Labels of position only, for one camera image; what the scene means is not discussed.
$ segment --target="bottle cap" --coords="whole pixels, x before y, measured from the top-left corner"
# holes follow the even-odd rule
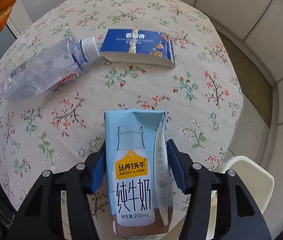
[[[80,44],[83,50],[83,55],[88,63],[100,57],[99,48],[95,37],[86,38],[80,41]]]

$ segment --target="table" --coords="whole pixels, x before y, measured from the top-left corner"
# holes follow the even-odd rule
[[[176,67],[103,61],[42,95],[21,103],[2,96],[6,75],[23,61],[68,35],[95,36],[109,28],[166,32]],[[106,110],[165,110],[166,138],[194,162],[217,170],[236,130],[243,96],[235,71],[208,17],[179,0],[67,0],[33,23],[0,60],[0,182],[18,209],[43,170],[69,170],[99,150]],[[186,214],[189,196],[173,182],[171,228]],[[100,239],[113,236],[107,182],[89,197]],[[62,192],[63,210],[67,204]],[[63,218],[68,238],[67,217]]]

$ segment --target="tablecloth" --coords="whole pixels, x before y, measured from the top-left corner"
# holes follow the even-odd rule
[[[109,28],[166,32],[176,66],[93,64],[78,79],[20,103],[3,99],[10,71],[40,50],[74,34],[95,36]],[[194,162],[217,170],[236,130],[243,96],[228,54],[209,18],[179,0],[67,0],[33,23],[0,60],[0,182],[18,209],[43,170],[69,170],[99,150],[104,111],[165,110],[166,138]],[[171,228],[186,214],[189,196],[173,182]],[[113,236],[107,182],[89,196],[101,239],[160,239]],[[62,206],[67,204],[62,192]],[[63,218],[70,238],[67,217]]]

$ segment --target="yellow label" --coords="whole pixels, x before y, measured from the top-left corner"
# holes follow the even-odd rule
[[[115,162],[116,178],[127,179],[148,174],[148,160],[140,157],[133,150],[127,152],[126,156]]]

